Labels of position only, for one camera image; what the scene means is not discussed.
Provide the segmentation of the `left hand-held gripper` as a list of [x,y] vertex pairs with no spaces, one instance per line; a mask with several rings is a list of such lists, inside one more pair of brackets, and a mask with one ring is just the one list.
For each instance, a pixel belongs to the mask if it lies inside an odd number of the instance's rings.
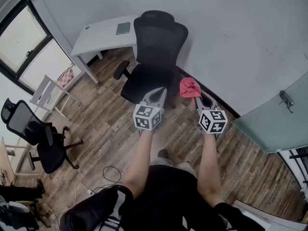
[[167,89],[156,88],[148,92],[143,101],[136,105],[133,112],[133,121],[136,128],[153,130],[162,120]]

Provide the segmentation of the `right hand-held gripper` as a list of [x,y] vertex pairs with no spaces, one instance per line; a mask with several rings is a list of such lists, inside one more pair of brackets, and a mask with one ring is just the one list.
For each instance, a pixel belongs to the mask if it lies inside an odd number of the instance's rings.
[[201,91],[201,98],[194,97],[196,110],[199,114],[197,131],[202,134],[221,134],[228,122],[226,113],[221,110],[217,101],[208,93]]

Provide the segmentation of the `red cloth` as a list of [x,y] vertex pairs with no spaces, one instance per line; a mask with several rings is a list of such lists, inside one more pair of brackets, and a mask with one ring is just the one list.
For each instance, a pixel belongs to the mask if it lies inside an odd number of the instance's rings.
[[183,98],[191,98],[195,105],[195,98],[201,98],[200,85],[192,77],[184,78],[180,81],[180,96]]

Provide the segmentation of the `person's left forearm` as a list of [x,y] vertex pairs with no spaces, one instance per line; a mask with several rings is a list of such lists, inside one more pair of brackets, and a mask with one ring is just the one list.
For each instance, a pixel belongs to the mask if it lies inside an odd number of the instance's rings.
[[153,131],[144,130],[139,138],[137,148],[123,177],[123,186],[128,188],[136,199],[144,190],[147,182]]

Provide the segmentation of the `person's right forearm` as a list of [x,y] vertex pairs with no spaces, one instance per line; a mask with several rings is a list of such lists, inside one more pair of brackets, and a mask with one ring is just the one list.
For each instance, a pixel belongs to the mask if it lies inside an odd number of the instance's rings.
[[203,132],[203,151],[197,176],[197,190],[205,201],[215,207],[224,203],[221,195],[221,178],[218,167],[216,138]]

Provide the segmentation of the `person's light grey trousers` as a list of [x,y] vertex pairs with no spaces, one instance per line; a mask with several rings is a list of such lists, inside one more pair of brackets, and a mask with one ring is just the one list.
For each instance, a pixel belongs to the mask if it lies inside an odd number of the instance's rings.
[[195,170],[187,162],[182,162],[182,163],[175,165],[170,159],[157,156],[150,162],[150,165],[151,166],[164,165],[164,166],[168,166],[168,167],[181,169],[181,170],[187,171],[190,174],[192,174],[193,176],[197,177]]

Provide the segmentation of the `dark green notebook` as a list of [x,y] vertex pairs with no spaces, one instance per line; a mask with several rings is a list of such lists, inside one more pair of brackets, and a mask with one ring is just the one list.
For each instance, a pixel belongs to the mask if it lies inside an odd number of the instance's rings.
[[116,34],[122,35],[130,32],[130,22],[119,23],[117,25]]

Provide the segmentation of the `white curved desk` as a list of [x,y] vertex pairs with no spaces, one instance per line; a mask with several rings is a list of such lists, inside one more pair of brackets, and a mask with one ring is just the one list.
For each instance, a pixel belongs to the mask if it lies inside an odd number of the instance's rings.
[[[71,51],[71,56],[81,60],[80,56],[86,53],[99,53],[124,47],[132,47],[134,56],[137,56],[137,40],[133,25],[136,18],[138,18],[137,15],[122,16],[84,26]],[[128,22],[130,31],[118,35],[117,25]]]

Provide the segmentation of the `black chair headrest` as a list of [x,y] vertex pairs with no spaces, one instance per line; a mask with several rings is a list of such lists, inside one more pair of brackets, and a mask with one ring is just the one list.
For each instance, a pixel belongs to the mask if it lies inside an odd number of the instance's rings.
[[165,11],[160,11],[160,10],[149,10],[145,11],[142,15],[141,18],[146,18],[146,19],[157,19],[160,21],[166,21],[170,23],[174,23],[175,19],[174,16],[171,15],[170,13],[167,13]]

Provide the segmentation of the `pink checkered bag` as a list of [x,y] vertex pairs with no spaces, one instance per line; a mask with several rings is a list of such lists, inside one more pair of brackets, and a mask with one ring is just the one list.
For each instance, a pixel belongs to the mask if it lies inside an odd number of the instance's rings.
[[64,88],[73,78],[73,69],[69,67],[55,80],[55,82]]

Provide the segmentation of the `person's black shirt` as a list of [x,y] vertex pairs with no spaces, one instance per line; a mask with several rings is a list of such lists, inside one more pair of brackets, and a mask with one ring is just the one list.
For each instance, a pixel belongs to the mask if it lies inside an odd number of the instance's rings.
[[150,166],[136,198],[122,185],[101,190],[67,211],[61,231],[265,231],[226,203],[211,207],[197,191],[191,173]]

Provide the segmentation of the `white wooden chair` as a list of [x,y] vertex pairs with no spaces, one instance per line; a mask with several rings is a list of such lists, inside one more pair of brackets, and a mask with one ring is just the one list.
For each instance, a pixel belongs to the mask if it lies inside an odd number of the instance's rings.
[[[59,110],[56,105],[64,95],[67,95],[67,99],[64,102],[62,108]],[[32,98],[29,100],[30,103],[36,105],[37,107],[49,112],[55,113],[55,111],[66,118],[66,116],[62,113],[65,105],[68,101],[72,99],[76,101],[78,104],[82,105],[82,102],[75,98],[72,94],[70,94],[66,89],[61,87],[47,75],[44,75],[43,80],[41,81],[39,87],[34,92]]]

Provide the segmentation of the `black mesh office chair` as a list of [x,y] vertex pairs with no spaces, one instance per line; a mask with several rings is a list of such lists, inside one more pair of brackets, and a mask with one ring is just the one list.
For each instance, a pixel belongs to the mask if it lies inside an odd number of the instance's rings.
[[51,174],[65,160],[73,169],[79,169],[79,166],[75,166],[69,159],[66,151],[84,142],[80,140],[65,146],[65,132],[69,131],[69,127],[63,127],[62,133],[59,133],[51,122],[41,121],[24,100],[13,103],[9,98],[6,99],[1,109],[0,117],[8,131],[18,135],[30,145],[37,147],[37,157],[33,157],[31,153],[28,153],[28,160],[32,170],[35,169],[34,163],[40,161],[44,172]]

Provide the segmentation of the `white table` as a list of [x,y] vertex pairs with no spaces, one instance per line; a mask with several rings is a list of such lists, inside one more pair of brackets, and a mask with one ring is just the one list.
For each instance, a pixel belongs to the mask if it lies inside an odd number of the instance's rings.
[[308,231],[308,224],[280,218],[239,200],[234,201],[232,206],[240,209],[245,216],[260,224],[265,231]]

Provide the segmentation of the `black framed window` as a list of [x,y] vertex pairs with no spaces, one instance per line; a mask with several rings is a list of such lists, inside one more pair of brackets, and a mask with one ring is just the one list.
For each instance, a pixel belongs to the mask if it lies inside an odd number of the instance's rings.
[[31,0],[20,0],[0,20],[0,73],[30,95],[34,89],[21,80],[35,57],[53,39]]

